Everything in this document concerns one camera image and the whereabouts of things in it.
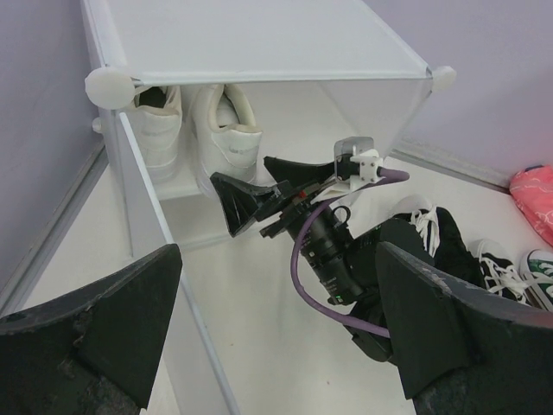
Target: white sneaker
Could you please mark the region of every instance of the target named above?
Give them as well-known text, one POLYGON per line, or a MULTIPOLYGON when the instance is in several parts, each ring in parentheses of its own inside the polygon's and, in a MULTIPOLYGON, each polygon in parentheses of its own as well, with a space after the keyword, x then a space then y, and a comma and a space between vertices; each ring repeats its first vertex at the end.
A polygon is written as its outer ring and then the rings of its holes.
POLYGON ((152 182, 168 180, 176 171, 182 124, 181 89, 152 87, 138 94, 125 112, 152 182))
POLYGON ((209 180, 215 172, 253 182, 263 132, 256 126, 242 90, 236 85, 203 86, 190 115, 199 155, 196 181, 201 192, 216 197, 209 180))

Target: shoelace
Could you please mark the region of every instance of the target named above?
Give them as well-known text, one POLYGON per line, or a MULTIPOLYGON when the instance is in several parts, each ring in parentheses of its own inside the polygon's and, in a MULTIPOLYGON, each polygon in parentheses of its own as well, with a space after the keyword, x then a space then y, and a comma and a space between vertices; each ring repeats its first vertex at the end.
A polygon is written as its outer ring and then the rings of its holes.
POLYGON ((503 289, 506 288, 514 294, 519 303, 526 304, 526 295, 524 291, 529 285, 520 278, 514 265, 502 268, 497 265, 495 261, 486 257, 483 257, 480 261, 487 265, 491 274, 489 276, 485 274, 484 279, 495 282, 495 286, 488 289, 489 292, 500 294, 503 289))
POLYGON ((424 249, 433 258, 435 251, 440 246, 440 231, 438 227, 438 215, 435 206, 426 214, 417 210, 411 214, 411 225, 414 225, 416 231, 423 238, 424 249))
POLYGON ((531 285, 534 284, 551 284, 551 286, 545 289, 545 292, 550 297, 553 297, 553 265, 542 263, 538 266, 543 272, 533 272, 532 275, 535 279, 531 281, 531 285))

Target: green and white sneaker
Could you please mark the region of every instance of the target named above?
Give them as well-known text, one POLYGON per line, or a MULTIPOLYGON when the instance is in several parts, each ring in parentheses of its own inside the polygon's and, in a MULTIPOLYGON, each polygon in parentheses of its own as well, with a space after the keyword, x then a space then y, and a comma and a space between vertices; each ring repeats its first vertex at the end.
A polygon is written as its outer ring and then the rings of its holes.
POLYGON ((553 253, 530 252, 520 265, 520 275, 540 308, 553 311, 553 253))

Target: clear plastic part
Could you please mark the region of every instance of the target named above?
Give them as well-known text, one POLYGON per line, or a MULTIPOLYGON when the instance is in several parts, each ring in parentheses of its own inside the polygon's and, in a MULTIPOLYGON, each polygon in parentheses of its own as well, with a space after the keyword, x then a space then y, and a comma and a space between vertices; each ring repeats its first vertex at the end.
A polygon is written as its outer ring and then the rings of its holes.
POLYGON ((374 149, 374 140, 371 137, 348 137, 334 144, 334 172, 337 181, 338 163, 343 156, 358 156, 359 154, 374 149))

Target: white plastic connector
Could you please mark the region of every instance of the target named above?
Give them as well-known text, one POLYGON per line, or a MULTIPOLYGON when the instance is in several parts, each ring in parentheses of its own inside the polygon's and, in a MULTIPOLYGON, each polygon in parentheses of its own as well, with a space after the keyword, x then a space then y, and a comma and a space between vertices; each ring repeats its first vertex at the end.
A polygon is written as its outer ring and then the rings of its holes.
POLYGON ((448 89, 454 84, 457 79, 457 71, 452 67, 437 67, 432 71, 432 78, 434 79, 432 92, 437 93, 448 89))
POLYGON ((126 107, 135 97, 132 78, 114 67, 99 67, 85 78, 85 90, 91 102, 106 110, 126 107))
POLYGON ((360 188, 368 183, 376 183, 380 180, 378 177, 378 167, 382 167, 384 160, 380 158, 375 149, 353 156, 351 160, 352 162, 359 163, 360 188))

